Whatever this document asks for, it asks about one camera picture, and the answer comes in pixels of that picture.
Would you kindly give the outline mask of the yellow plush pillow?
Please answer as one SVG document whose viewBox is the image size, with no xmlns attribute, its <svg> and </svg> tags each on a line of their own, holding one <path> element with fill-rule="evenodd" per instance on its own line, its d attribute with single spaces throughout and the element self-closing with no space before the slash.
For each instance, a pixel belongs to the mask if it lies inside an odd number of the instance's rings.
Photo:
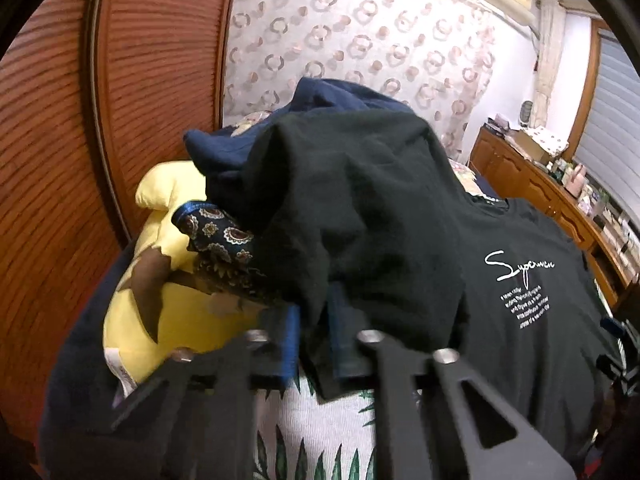
<svg viewBox="0 0 640 480">
<path fill-rule="evenodd" d="M 149 217 L 103 324 L 104 359 L 125 396 L 174 350 L 219 349 L 256 327 L 265 309 L 195 273 L 196 255 L 171 216 L 189 200 L 204 198 L 205 178 L 190 160 L 161 162 L 138 185 L 137 206 Z"/>
</svg>

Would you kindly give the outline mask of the window blind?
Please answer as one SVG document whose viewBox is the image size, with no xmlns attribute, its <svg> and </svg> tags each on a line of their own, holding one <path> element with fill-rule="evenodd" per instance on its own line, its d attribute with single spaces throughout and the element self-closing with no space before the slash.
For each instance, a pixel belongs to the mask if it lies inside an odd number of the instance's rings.
<svg viewBox="0 0 640 480">
<path fill-rule="evenodd" d="M 596 86 L 575 158 L 615 203 L 639 223 L 639 75 L 623 46 L 599 32 Z"/>
</svg>

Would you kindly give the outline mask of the cardboard box on dresser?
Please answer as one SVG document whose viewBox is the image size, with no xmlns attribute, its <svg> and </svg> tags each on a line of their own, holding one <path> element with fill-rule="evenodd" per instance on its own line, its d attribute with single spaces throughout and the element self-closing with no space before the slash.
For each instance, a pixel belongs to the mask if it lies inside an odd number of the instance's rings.
<svg viewBox="0 0 640 480">
<path fill-rule="evenodd" d="M 510 130 L 506 135 L 508 142 L 514 150 L 517 150 L 524 158 L 532 162 L 540 162 L 547 165 L 552 161 L 552 156 L 547 153 L 534 139 L 524 130 Z"/>
</svg>

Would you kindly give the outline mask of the wooden dresser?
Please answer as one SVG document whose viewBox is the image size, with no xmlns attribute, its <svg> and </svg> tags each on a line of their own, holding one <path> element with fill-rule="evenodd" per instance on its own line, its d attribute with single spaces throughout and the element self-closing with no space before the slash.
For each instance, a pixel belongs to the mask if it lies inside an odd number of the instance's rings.
<svg viewBox="0 0 640 480">
<path fill-rule="evenodd" d="M 579 210 L 573 196 L 552 177 L 526 160 L 500 136 L 480 128 L 469 164 L 502 198 L 525 198 L 561 228 L 587 254 L 605 299 L 617 308 L 636 280 L 616 260 L 603 231 Z"/>
</svg>

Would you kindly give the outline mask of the paisley patterned folded garment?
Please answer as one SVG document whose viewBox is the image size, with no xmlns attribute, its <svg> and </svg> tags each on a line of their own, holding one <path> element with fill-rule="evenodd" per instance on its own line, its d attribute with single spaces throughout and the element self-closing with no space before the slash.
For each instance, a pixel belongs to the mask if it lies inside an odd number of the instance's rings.
<svg viewBox="0 0 640 480">
<path fill-rule="evenodd" d="M 216 205 L 189 200 L 171 216 L 172 224 L 194 252 L 194 274 L 211 290 L 232 292 L 247 300 L 269 302 L 264 259 L 256 255 L 255 237 Z"/>
</svg>

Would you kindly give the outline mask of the navy folded garment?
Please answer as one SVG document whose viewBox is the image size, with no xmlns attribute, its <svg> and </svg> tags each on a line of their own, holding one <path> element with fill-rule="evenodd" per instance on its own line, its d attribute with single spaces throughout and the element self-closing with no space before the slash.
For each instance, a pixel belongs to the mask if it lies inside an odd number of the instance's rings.
<svg viewBox="0 0 640 480">
<path fill-rule="evenodd" d="M 383 96 L 362 84 L 338 80 L 303 77 L 291 101 L 284 107 L 259 119 L 240 134 L 232 127 L 215 133 L 188 130 L 183 136 L 186 151 L 196 168 L 205 177 L 238 171 L 246 162 L 257 137 L 278 119 L 288 114 L 318 115 L 352 112 L 353 110 L 392 110 L 410 113 L 413 110 L 389 96 Z"/>
</svg>

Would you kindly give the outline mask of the brown louvered wardrobe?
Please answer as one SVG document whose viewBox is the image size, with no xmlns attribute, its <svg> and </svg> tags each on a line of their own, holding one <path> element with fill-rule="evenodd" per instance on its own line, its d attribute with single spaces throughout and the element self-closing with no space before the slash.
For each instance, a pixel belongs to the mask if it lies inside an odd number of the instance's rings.
<svg viewBox="0 0 640 480">
<path fill-rule="evenodd" d="M 33 441 L 145 171 L 221 122 L 231 0 L 1 0 L 1 411 Z"/>
</svg>

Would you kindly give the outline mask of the palm leaf bedsheet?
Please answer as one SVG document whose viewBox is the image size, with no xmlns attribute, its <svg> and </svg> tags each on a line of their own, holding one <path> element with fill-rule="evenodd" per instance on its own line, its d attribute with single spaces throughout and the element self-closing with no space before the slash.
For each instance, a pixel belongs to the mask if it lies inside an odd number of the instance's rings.
<svg viewBox="0 0 640 480">
<path fill-rule="evenodd" d="M 303 373 L 284 390 L 260 390 L 253 477 L 373 480 L 374 422 L 370 390 L 325 401 Z"/>
</svg>

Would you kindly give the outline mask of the black printed t-shirt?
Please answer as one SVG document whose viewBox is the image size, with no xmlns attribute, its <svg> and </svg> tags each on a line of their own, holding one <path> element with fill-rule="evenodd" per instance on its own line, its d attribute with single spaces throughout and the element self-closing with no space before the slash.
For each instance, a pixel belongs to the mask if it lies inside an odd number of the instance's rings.
<svg viewBox="0 0 640 480">
<path fill-rule="evenodd" d="M 585 254 L 526 200 L 465 191 L 415 114 L 288 114 L 207 198 L 253 233 L 269 296 L 314 325 L 332 284 L 408 347 L 449 347 L 567 460 L 596 430 L 616 350 Z"/>
</svg>

